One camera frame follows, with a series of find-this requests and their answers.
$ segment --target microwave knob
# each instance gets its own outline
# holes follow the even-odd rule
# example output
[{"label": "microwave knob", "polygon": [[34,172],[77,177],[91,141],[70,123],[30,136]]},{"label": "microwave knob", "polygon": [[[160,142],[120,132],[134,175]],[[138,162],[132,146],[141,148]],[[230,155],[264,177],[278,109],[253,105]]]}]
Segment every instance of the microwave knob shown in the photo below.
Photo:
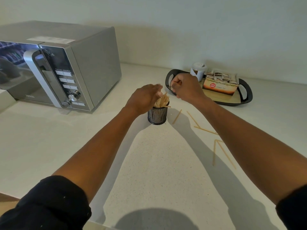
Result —
[{"label": "microwave knob", "polygon": [[80,97],[80,93],[78,92],[78,90],[72,91],[68,95],[68,98],[73,102],[77,101],[79,97]]}]

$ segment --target microwave handle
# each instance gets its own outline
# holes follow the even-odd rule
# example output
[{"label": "microwave handle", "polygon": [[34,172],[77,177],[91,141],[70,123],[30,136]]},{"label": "microwave handle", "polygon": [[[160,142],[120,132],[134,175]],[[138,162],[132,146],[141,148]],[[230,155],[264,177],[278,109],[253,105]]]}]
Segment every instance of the microwave handle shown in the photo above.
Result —
[{"label": "microwave handle", "polygon": [[68,102],[61,103],[61,101],[58,99],[55,92],[51,88],[49,82],[47,81],[47,78],[45,77],[44,73],[39,68],[35,58],[40,54],[41,54],[40,50],[30,49],[23,54],[23,58],[25,59],[25,62],[27,63],[31,71],[33,72],[38,82],[40,83],[41,87],[43,87],[44,91],[46,92],[50,100],[52,101],[53,105],[57,108],[68,107],[69,105]]}]

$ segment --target left hand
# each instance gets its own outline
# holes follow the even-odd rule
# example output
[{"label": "left hand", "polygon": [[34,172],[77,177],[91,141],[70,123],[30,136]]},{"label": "left hand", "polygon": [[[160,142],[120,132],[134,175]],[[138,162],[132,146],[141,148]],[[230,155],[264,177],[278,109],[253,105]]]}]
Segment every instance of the left hand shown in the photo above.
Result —
[{"label": "left hand", "polygon": [[149,111],[155,102],[163,96],[162,85],[145,85],[138,88],[129,98],[126,107],[136,111],[137,115],[142,115]]}]

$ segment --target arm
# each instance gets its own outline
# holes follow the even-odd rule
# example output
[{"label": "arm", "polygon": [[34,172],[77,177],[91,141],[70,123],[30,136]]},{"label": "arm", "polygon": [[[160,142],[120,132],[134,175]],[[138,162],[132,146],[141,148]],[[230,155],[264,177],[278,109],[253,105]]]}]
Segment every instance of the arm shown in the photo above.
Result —
[{"label": "arm", "polygon": [[205,116],[247,176],[274,204],[307,184],[307,158],[206,97],[195,77],[179,74],[171,86],[178,98]]},{"label": "arm", "polygon": [[133,121],[160,98],[161,85],[137,89],[119,114],[76,152],[53,175],[66,177],[85,192],[89,203],[102,185],[117,150]]}]

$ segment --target sticker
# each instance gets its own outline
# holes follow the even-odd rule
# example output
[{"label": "sticker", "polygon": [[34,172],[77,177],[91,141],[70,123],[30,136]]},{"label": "sticker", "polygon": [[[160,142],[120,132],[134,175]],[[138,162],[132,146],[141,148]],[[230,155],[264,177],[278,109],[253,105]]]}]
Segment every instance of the sticker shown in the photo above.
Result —
[{"label": "sticker", "polygon": [[37,36],[34,38],[28,38],[27,40],[42,41],[42,42],[55,42],[55,43],[63,43],[63,44],[67,44],[72,41],[75,41],[74,39],[56,38],[56,37],[48,37],[48,36]]}]

